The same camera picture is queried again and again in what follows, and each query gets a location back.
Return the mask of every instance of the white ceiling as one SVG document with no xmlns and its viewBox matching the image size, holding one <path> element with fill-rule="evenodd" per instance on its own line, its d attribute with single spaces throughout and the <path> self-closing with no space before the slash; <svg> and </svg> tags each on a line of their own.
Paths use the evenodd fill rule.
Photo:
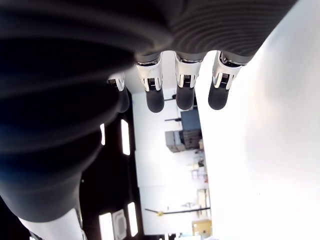
<svg viewBox="0 0 320 240">
<path fill-rule="evenodd" d="M 142 85 L 136 66 L 124 72 L 125 85 L 132 94 L 143 93 L 145 91 Z M 164 51 L 162 54 L 162 75 L 163 89 L 171 89 L 177 87 L 175 54 L 173 51 Z"/>
</svg>

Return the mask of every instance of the white surface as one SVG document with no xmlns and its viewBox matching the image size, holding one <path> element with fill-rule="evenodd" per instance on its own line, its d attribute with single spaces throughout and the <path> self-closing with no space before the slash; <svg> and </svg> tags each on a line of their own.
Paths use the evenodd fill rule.
<svg viewBox="0 0 320 240">
<path fill-rule="evenodd" d="M 121 136 L 122 136 L 122 152 L 125 155 L 130 155 L 129 125 L 123 119 L 121 119 Z"/>
<path fill-rule="evenodd" d="M 138 233 L 136 206 L 134 202 L 131 202 L 128 204 L 128 213 L 129 213 L 131 237 L 134 237 Z"/>
<path fill-rule="evenodd" d="M 141 83 L 136 66 L 124 72 L 125 85 L 132 94 L 144 93 L 145 88 Z M 175 54 L 173 51 L 164 51 L 162 54 L 162 88 L 177 89 Z"/>
<path fill-rule="evenodd" d="M 45 240 L 83 240 L 82 230 L 74 208 L 53 221 L 30 222 L 21 218 L 19 220 L 28 230 Z"/>
<path fill-rule="evenodd" d="M 106 144 L 106 136 L 105 136 L 105 124 L 102 123 L 100 125 L 100 129 L 101 129 L 101 144 L 105 145 Z"/>
<path fill-rule="evenodd" d="M 319 1 L 300 1 L 220 111 L 208 105 L 215 53 L 202 63 L 195 91 L 215 239 L 320 239 L 319 12 Z"/>
<path fill-rule="evenodd" d="M 101 240 L 115 239 L 114 229 L 112 224 L 112 216 L 110 212 L 103 215 L 99 215 L 99 225 L 100 225 Z"/>
<path fill-rule="evenodd" d="M 175 91 L 176 88 L 165 89 L 164 98 L 171 98 Z M 197 200 L 197 189 L 204 185 L 192 180 L 187 167 L 194 163 L 194 151 L 173 153 L 166 146 L 165 131 L 182 130 L 180 122 L 165 121 L 180 116 L 176 101 L 165 101 L 160 113 L 152 113 L 148 109 L 144 92 L 133 94 L 132 101 L 135 161 L 144 234 L 192 233 L 191 221 L 196 213 L 157 216 L 154 212 L 144 210 L 167 211 L 168 207 L 170 211 L 182 210 L 181 205 Z"/>
</svg>

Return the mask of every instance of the fluorescent light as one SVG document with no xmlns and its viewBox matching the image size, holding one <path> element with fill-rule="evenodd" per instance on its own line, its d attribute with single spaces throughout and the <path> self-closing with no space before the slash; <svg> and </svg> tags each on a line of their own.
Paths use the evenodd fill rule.
<svg viewBox="0 0 320 240">
<path fill-rule="evenodd" d="M 105 124 L 104 123 L 102 123 L 100 125 L 100 129 L 101 129 L 101 134 L 102 134 L 101 144 L 105 145 L 106 144 L 106 137 L 105 137 Z"/>
<path fill-rule="evenodd" d="M 130 142 L 129 142 L 129 125 L 125 120 L 121 120 L 122 132 L 122 152 L 125 155 L 130 155 Z"/>
<path fill-rule="evenodd" d="M 115 240 L 111 213 L 99 216 L 101 240 Z"/>
<path fill-rule="evenodd" d="M 134 202 L 128 204 L 128 212 L 129 212 L 131 237 L 134 237 L 138 233 L 136 206 Z"/>
</svg>

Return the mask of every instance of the metal bracket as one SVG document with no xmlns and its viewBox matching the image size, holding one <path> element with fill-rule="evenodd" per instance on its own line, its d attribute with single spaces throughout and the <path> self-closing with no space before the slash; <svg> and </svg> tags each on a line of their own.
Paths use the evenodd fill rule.
<svg viewBox="0 0 320 240">
<path fill-rule="evenodd" d="M 180 88 L 183 88 L 185 81 L 189 81 L 189 87 L 192 89 L 196 85 L 199 76 L 202 60 L 187 60 L 175 55 L 175 75 L 176 82 Z"/>
<path fill-rule="evenodd" d="M 116 84 L 116 87 L 118 88 L 119 92 L 122 92 L 125 89 L 125 73 L 122 71 L 112 74 L 108 78 L 108 83 Z"/>
<path fill-rule="evenodd" d="M 135 66 L 138 70 L 139 78 L 144 86 L 144 90 L 161 90 L 162 88 L 162 53 L 158 58 L 149 62 L 136 62 Z"/>
<path fill-rule="evenodd" d="M 214 64 L 212 68 L 212 82 L 217 89 L 223 87 L 226 90 L 231 88 L 233 80 L 236 78 L 240 69 L 245 64 L 232 62 L 223 56 L 221 51 L 216 51 Z"/>
</svg>

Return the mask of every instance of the white wall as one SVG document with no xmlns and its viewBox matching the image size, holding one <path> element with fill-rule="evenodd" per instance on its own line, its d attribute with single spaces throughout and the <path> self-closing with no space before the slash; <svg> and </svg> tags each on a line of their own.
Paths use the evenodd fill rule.
<svg viewBox="0 0 320 240">
<path fill-rule="evenodd" d="M 301 0 L 220 111 L 207 102 L 215 53 L 202 64 L 195 91 L 215 239 L 320 239 L 319 12 L 319 1 Z"/>
<path fill-rule="evenodd" d="M 169 99 L 176 88 L 165 89 Z M 143 230 L 145 235 L 164 233 L 192 233 L 195 213 L 157 216 L 155 211 L 179 211 L 181 205 L 197 201 L 197 189 L 205 184 L 192 180 L 187 165 L 193 164 L 194 151 L 171 152 L 166 146 L 166 131 L 182 130 L 181 122 L 167 121 L 180 117 L 175 100 L 166 101 L 160 113 L 152 113 L 147 107 L 146 94 L 132 95 L 135 135 L 135 160 L 137 182 L 140 191 Z"/>
</svg>

